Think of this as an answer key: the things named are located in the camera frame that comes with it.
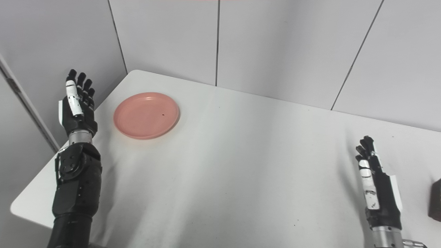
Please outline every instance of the white table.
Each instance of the white table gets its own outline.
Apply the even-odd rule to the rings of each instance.
[[[136,93],[178,103],[167,134],[135,140],[112,115]],[[354,147],[376,140],[398,176],[403,236],[441,244],[427,217],[441,178],[441,133],[132,71],[96,111],[102,155],[100,209],[91,241],[109,248],[373,247]],[[11,206],[52,227],[53,160]]]

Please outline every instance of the robotic hand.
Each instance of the robotic hand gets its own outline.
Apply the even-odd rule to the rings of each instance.
[[[356,150],[359,162],[366,217],[369,222],[376,248],[426,247],[423,243],[403,240],[401,236],[401,210],[403,208],[395,175],[383,172],[380,159],[375,151],[374,140],[365,136]]]
[[[92,81],[71,70],[67,96],[59,102],[59,121],[69,146],[55,159],[56,192],[52,206],[54,227],[48,248],[87,248],[92,217],[98,210],[101,190],[101,156],[92,145],[98,128],[94,120]]]

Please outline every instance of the black forearm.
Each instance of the black forearm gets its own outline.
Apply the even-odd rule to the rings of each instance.
[[[101,190],[101,157],[90,143],[74,143],[58,159],[58,182],[48,248],[87,248]]]
[[[92,218],[84,214],[63,214],[54,221],[48,248],[87,248]]]

